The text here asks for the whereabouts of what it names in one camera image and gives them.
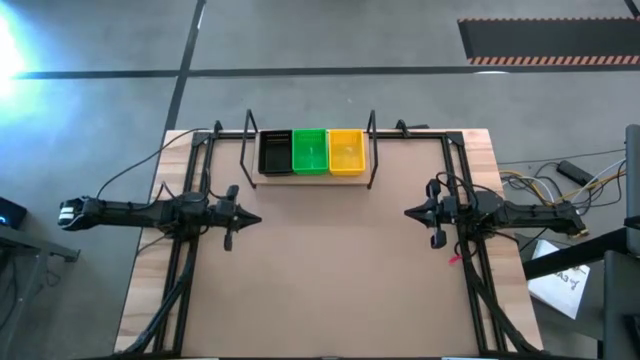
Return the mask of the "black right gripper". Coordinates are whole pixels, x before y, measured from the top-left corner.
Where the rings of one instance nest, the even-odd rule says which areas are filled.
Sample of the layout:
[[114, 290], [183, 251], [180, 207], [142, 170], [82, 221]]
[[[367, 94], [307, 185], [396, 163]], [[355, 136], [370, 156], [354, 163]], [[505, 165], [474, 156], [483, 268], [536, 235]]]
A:
[[427, 221], [427, 228], [433, 230], [433, 234], [430, 238], [430, 246], [432, 249], [440, 249], [447, 244], [446, 232], [442, 229], [441, 225], [453, 224], [457, 217], [457, 198], [454, 196], [444, 196], [439, 198], [441, 194], [441, 184], [437, 179], [431, 179], [426, 185], [426, 214], [425, 202], [421, 205], [411, 207], [404, 210], [404, 215], [408, 218], [419, 222], [424, 225]]

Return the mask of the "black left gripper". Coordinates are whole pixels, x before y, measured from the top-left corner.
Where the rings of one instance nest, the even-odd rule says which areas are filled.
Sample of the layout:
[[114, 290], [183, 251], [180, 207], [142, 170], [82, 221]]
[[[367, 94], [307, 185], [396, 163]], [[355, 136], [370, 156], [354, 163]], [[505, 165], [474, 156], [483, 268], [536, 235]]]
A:
[[[218, 225], [226, 229], [224, 237], [224, 250], [231, 251], [233, 247], [233, 235], [236, 227], [236, 209], [237, 209], [237, 196], [239, 193], [238, 185], [231, 185], [224, 196], [218, 196], [218, 202], [216, 204], [216, 214], [218, 217]], [[249, 220], [244, 220], [242, 229], [256, 225], [261, 222], [261, 217], [253, 214], [246, 209], [242, 209], [242, 216]]]

